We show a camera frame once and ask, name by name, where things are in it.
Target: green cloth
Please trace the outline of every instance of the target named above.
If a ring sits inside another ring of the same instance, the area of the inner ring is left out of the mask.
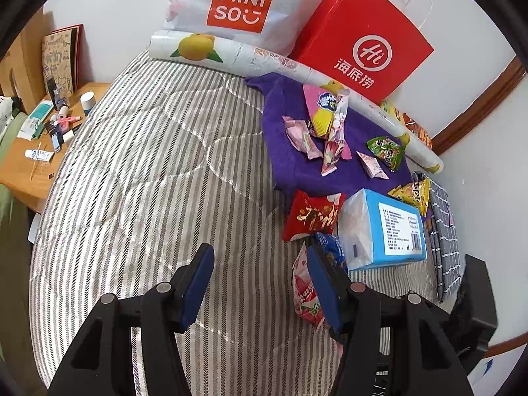
[[[19,113],[0,143],[0,163],[27,115]],[[28,396],[46,394],[36,369],[29,322],[31,245],[27,207],[0,185],[0,345],[5,364]]]

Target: green snack bag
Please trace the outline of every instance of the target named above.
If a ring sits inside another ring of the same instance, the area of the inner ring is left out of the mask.
[[[366,142],[366,146],[380,158],[394,173],[400,167],[405,150],[389,137],[376,137]]]

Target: barcode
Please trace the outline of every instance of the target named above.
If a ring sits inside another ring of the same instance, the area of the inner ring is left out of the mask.
[[[418,234],[411,234],[411,240],[412,240],[412,249],[413,250],[421,250],[420,246],[420,236]]]

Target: yellow snack bag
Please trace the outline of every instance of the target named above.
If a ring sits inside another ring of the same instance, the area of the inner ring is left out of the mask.
[[[430,186],[431,181],[425,178],[424,180],[409,183],[405,186],[395,187],[393,190],[387,192],[387,195],[416,207],[420,211],[420,214],[425,217],[429,205]]]

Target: plaid cloth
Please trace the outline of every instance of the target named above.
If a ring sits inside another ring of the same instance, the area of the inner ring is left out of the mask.
[[[415,181],[424,180],[426,177],[421,172],[413,174]],[[456,293],[460,286],[462,277],[460,253],[447,192],[438,183],[430,181],[429,208],[432,211],[432,219],[430,220],[429,239],[438,276],[437,296],[438,300],[443,302]]]

